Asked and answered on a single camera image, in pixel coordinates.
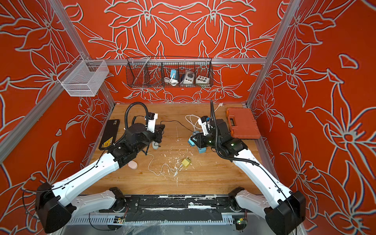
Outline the white bluetooth headset case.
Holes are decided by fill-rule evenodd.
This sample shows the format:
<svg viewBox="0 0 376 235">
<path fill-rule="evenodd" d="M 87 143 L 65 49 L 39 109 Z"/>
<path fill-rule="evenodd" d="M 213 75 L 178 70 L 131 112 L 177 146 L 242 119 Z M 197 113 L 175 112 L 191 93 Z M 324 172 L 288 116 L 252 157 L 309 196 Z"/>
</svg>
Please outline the white bluetooth headset case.
<svg viewBox="0 0 376 235">
<path fill-rule="evenodd" d="M 154 150 L 157 150 L 160 147 L 160 145 L 157 142 L 152 142 L 152 147 Z"/>
</svg>

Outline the blue usb charger hub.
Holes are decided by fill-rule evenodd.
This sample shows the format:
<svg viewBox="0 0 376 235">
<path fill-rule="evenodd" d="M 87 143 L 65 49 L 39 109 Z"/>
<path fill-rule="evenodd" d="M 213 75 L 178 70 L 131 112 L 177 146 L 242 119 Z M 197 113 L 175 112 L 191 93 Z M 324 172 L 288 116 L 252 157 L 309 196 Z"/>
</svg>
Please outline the blue usb charger hub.
<svg viewBox="0 0 376 235">
<path fill-rule="evenodd" d="M 197 147 L 197 148 L 198 148 L 198 152 L 199 152 L 199 154 L 202 154 L 202 153 L 205 153 L 205 152 L 206 152 L 206 148 L 205 148 L 205 147 L 203 147 L 203 148 L 198 147 L 198 146 L 194 143 L 193 140 L 189 139 L 189 140 L 188 140 L 188 143 L 189 143 L 189 145 L 190 145 L 191 147 L 194 147 L 194 146 Z"/>
</svg>

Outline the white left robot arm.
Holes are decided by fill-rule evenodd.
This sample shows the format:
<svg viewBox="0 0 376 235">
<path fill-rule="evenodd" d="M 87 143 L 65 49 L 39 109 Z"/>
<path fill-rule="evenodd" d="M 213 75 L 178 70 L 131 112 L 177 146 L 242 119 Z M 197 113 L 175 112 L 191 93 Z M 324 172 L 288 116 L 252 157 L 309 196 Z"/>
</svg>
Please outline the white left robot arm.
<svg viewBox="0 0 376 235">
<path fill-rule="evenodd" d="M 164 124 L 155 125 L 151 131 L 144 124 L 135 123 L 96 162 L 53 185 L 48 182 L 40 185 L 36 191 L 35 210 L 44 232 L 51 234 L 58 231 L 73 216 L 110 209 L 118 204 L 124 206 L 125 198 L 117 188 L 91 196 L 79 195 L 103 177 L 134 160 L 152 142 L 161 143 L 164 129 Z"/>
</svg>

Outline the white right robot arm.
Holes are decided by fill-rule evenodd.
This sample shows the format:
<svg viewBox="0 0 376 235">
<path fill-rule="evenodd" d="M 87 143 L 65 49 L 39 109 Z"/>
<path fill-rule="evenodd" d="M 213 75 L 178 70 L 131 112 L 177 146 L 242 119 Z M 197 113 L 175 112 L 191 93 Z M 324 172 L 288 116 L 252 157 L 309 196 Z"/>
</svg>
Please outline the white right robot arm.
<svg viewBox="0 0 376 235">
<path fill-rule="evenodd" d="M 214 149 L 220 158 L 239 167 L 262 193 L 256 196 L 238 187 L 229 193 L 232 207 L 264 218 L 276 235 L 297 233 L 297 228 L 306 218 L 306 198 L 303 194 L 293 192 L 277 180 L 241 139 L 231 136 L 222 119 L 203 116 L 198 119 L 198 124 L 202 131 L 190 137 L 190 145 Z"/>
</svg>

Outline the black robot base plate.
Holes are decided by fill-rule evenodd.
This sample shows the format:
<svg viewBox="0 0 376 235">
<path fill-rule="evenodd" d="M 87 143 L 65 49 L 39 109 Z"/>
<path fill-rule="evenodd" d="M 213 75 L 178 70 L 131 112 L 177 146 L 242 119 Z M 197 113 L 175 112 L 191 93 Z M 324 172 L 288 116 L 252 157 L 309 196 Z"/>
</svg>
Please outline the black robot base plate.
<svg viewBox="0 0 376 235">
<path fill-rule="evenodd" d="M 101 209 L 100 213 L 124 215 L 130 221 L 221 221 L 224 215 L 250 217 L 227 195 L 126 195 L 120 211 Z"/>
</svg>

